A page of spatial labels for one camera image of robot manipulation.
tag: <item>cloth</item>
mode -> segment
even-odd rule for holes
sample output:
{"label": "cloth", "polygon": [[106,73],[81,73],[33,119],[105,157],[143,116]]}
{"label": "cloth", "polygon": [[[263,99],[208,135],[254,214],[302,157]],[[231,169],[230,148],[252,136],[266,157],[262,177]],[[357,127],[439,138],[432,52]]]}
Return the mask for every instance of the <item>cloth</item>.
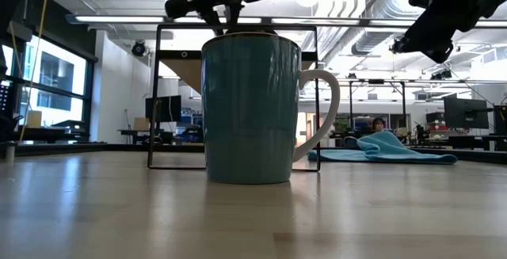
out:
{"label": "cloth", "polygon": [[[389,131],[377,132],[357,140],[360,150],[321,150],[321,161],[336,162],[389,162],[417,164],[454,164],[458,158],[454,155],[422,154],[403,146],[398,138]],[[309,160],[317,160],[317,151],[312,150]]]}

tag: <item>mug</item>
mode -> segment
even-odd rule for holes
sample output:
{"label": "mug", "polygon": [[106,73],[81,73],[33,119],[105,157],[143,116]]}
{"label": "mug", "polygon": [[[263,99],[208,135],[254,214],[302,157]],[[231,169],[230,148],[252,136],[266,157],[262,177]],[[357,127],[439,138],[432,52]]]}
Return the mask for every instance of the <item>mug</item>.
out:
{"label": "mug", "polygon": [[[315,78],[332,99],[322,127],[295,148],[299,91]],[[218,36],[202,48],[204,150],[208,179],[229,184],[289,180],[292,163],[308,153],[335,120],[340,86],[324,70],[301,71],[301,48],[269,33]]]}

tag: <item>ceiling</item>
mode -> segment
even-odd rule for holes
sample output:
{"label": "ceiling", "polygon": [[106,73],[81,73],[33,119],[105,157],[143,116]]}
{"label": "ceiling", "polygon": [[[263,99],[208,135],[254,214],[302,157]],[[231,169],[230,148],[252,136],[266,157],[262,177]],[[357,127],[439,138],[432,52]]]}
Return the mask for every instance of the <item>ceiling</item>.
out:
{"label": "ceiling", "polygon": [[[165,15],[166,0],[55,0],[72,13],[100,15]],[[379,18],[415,18],[420,9],[408,6],[407,0],[263,0],[248,4],[242,16],[248,17],[379,17]],[[502,5],[495,13],[495,19],[507,17],[507,5]],[[101,25],[111,38],[126,44],[143,38],[147,44],[153,44],[154,25]],[[429,79],[432,72],[441,70],[433,61],[420,53],[393,55],[389,44],[402,31],[367,33],[363,29],[319,29],[319,58],[324,59],[328,70],[345,78],[356,73],[358,78],[422,78]],[[283,33],[298,44],[305,46],[308,36],[305,32]],[[173,31],[170,40],[164,40],[162,46],[177,49],[198,49],[206,40],[212,38],[211,32]],[[456,33],[456,48],[451,62],[454,71],[461,78],[471,75],[473,62],[480,62],[484,47],[507,44],[505,30],[472,30]],[[358,55],[352,49],[360,42],[370,46],[366,55]]]}

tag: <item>computer monitor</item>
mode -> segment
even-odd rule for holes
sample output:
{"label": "computer monitor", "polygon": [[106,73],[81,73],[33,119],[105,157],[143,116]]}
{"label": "computer monitor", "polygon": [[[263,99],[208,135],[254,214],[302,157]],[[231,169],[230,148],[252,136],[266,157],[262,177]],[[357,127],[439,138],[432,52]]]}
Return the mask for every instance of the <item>computer monitor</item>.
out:
{"label": "computer monitor", "polygon": [[490,127],[486,101],[444,98],[445,126],[449,128]]}
{"label": "computer monitor", "polygon": [[[146,118],[151,120],[153,114],[153,98],[147,98],[145,103]],[[181,121],[181,96],[157,97],[157,123]]]}

